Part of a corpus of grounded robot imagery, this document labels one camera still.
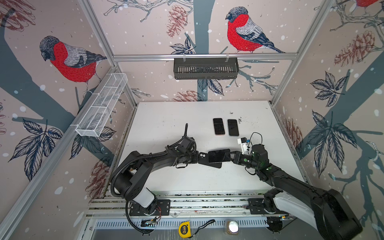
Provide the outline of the black phone case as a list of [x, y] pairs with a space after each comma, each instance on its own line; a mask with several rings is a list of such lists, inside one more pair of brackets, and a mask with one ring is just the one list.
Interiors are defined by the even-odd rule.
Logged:
[[198, 164], [216, 169], [220, 169], [222, 167], [222, 163], [209, 163], [208, 153], [204, 152], [198, 153]]

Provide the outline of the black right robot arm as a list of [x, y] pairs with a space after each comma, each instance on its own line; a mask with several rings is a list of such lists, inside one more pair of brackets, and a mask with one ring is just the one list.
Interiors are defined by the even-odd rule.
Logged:
[[315, 228], [325, 240], [352, 240], [363, 227], [342, 196], [302, 182], [270, 163], [264, 145], [252, 146], [250, 155], [229, 152], [234, 164], [254, 169], [260, 181], [273, 187], [264, 194], [268, 213], [287, 212]]

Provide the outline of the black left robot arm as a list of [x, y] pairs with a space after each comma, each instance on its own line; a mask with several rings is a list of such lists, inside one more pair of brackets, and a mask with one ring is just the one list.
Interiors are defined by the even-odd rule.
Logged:
[[143, 208], [152, 208], [156, 196], [145, 189], [151, 172], [179, 164], [183, 167], [194, 164], [197, 161], [196, 148], [197, 145], [193, 142], [167, 146], [165, 151], [154, 154], [142, 155], [137, 151], [131, 152], [111, 174], [111, 194], [125, 199], [128, 203], [135, 202]]

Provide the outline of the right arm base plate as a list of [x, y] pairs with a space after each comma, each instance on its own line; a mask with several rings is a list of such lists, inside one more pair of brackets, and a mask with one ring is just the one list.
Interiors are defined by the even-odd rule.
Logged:
[[276, 210], [273, 212], [268, 212], [264, 208], [264, 199], [262, 198], [251, 198], [248, 199], [248, 206], [246, 209], [250, 210], [251, 215], [279, 215], [286, 216], [289, 215], [287, 212]]

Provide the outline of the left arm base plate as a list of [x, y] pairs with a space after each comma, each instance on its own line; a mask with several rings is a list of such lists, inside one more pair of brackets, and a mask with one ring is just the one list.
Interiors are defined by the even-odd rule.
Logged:
[[168, 216], [170, 214], [171, 201], [155, 199], [147, 208], [139, 203], [132, 202], [130, 206], [130, 216]]

